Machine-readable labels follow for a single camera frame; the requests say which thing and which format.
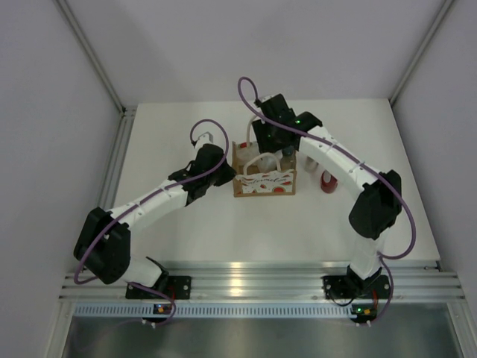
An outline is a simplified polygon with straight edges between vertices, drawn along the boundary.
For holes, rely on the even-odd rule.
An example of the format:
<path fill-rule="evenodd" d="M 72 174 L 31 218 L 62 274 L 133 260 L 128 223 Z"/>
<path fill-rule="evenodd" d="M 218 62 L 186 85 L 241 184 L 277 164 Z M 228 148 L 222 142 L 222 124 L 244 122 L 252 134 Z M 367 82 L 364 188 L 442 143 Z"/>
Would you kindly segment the burlap watermelon canvas bag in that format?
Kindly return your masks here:
<path fill-rule="evenodd" d="M 250 138 L 253 122 L 247 123 L 246 140 L 233 143 L 232 167 L 236 171 L 233 179 L 233 196 L 236 198 L 265 197 L 272 195 L 294 195 L 297 182 L 297 158 L 292 170 L 283 172 L 280 165 L 282 151 L 260 153 L 256 141 Z"/>

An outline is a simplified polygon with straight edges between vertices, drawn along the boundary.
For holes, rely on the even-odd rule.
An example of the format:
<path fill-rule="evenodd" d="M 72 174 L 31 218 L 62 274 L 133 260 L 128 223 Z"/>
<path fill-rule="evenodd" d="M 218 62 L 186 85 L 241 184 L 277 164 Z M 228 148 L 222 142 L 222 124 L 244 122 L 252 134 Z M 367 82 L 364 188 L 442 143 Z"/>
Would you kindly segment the clear square bottle black cap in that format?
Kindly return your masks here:
<path fill-rule="evenodd" d="M 286 147 L 282 150 L 282 158 L 280 160 L 281 169 L 283 172 L 292 170 L 295 165 L 295 153 L 292 146 Z"/>

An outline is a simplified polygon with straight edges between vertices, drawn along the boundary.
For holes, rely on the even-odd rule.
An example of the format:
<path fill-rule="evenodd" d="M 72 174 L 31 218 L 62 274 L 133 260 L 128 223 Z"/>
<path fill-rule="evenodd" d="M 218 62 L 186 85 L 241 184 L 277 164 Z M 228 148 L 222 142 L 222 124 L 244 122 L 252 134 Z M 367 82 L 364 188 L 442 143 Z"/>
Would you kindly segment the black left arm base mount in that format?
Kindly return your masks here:
<path fill-rule="evenodd" d="M 169 275 L 165 279 L 160 279 L 151 289 L 161 292 L 173 300 L 190 299 L 192 288 L 192 278 L 190 276 Z M 125 293 L 126 299 L 130 300 L 146 300 L 159 299 L 156 294 L 146 292 L 143 289 L 135 288 L 128 285 Z"/>

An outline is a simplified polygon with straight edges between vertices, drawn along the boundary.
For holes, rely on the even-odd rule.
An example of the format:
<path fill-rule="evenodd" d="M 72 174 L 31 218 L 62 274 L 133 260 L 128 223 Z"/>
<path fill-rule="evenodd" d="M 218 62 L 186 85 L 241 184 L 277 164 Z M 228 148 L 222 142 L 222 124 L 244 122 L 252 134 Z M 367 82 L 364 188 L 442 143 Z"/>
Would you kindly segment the red bottle with red cap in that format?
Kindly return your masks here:
<path fill-rule="evenodd" d="M 338 186 L 337 179 L 325 170 L 320 177 L 320 187 L 326 194 L 333 193 Z"/>

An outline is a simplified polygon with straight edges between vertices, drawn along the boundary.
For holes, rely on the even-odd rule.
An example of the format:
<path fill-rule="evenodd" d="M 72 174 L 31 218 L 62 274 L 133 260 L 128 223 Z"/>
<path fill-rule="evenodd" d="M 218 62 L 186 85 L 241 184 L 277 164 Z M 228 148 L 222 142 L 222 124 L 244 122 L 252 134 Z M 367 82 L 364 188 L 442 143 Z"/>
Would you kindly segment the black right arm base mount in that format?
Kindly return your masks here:
<path fill-rule="evenodd" d="M 391 284 L 387 276 L 381 274 L 376 279 L 362 283 L 353 281 L 346 275 L 328 275 L 322 277 L 326 299 L 350 301 L 357 299 L 379 300 L 389 298 Z"/>

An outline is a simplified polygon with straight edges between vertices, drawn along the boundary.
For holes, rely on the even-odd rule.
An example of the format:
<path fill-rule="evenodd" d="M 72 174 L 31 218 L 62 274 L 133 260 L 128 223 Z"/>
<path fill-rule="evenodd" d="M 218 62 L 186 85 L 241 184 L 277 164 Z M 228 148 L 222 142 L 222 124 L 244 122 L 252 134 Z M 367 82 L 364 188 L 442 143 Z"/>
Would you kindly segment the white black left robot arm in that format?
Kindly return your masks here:
<path fill-rule="evenodd" d="M 152 298 L 168 290 L 169 273 L 150 257 L 133 252 L 138 234 L 163 216 L 205 196 L 211 186 L 222 186 L 236 175 L 224 150 L 214 144 L 197 144 L 196 158 L 168 176 L 156 189 L 121 207 L 89 212 L 74 248 L 80 267 L 104 284 L 124 281 L 144 289 Z"/>

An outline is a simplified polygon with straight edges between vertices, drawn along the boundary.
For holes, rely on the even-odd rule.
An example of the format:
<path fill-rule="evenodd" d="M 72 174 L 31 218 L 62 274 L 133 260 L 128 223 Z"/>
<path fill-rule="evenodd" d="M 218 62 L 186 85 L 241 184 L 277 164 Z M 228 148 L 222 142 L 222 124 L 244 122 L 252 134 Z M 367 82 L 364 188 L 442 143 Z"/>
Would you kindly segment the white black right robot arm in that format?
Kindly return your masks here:
<path fill-rule="evenodd" d="M 279 123 L 277 127 L 260 121 L 253 126 L 261 151 L 294 148 L 321 164 L 356 200 L 348 215 L 356 232 L 355 249 L 344 282 L 354 296 L 366 295 L 382 271 L 377 257 L 380 236 L 395 224 L 401 203 L 376 176 L 339 151 L 342 145 L 312 113 L 297 115 L 281 94 L 254 104 L 263 116 Z"/>

